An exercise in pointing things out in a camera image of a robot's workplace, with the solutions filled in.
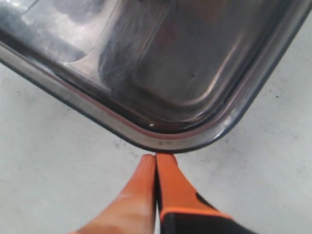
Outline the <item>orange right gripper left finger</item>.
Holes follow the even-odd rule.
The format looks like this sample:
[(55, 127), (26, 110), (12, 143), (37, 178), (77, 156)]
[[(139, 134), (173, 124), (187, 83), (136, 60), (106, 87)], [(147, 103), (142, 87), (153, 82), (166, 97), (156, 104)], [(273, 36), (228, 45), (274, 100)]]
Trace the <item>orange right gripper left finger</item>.
[(156, 157), (142, 156), (136, 170), (99, 215), (76, 234), (152, 234), (156, 215)]

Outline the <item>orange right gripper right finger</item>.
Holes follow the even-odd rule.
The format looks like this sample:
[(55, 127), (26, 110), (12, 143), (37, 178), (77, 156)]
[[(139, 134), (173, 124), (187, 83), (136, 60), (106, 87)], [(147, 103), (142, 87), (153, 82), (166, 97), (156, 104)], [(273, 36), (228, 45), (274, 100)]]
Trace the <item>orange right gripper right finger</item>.
[(156, 154), (162, 234), (249, 234), (231, 216), (208, 203), (191, 185), (172, 154)]

